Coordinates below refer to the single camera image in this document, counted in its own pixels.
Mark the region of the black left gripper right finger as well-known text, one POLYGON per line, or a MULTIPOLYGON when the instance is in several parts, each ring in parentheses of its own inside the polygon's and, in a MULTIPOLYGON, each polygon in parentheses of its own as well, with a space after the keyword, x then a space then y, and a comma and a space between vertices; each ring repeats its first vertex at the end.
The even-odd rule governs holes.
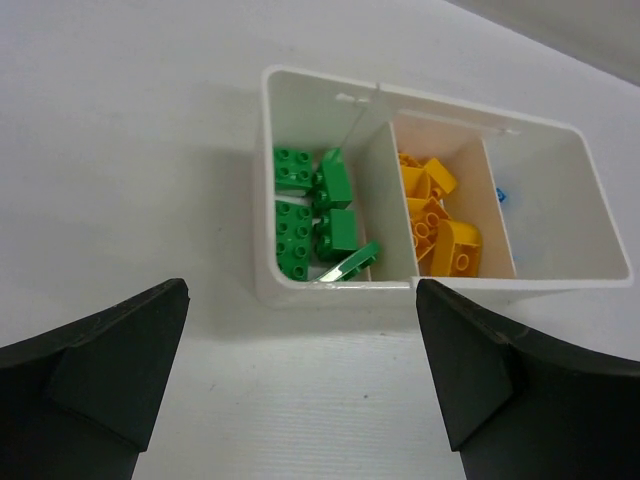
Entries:
POLYGON ((469 479, 635 479, 639 365, 530 328, 434 280, 416 308, 469 479))

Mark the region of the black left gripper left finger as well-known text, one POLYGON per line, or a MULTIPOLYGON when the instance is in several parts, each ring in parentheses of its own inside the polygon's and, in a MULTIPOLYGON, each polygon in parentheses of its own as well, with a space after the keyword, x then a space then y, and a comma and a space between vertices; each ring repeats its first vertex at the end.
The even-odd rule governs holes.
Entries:
POLYGON ((1 349, 1 476, 130 479, 148 449, 189 292, 164 281, 1 349))

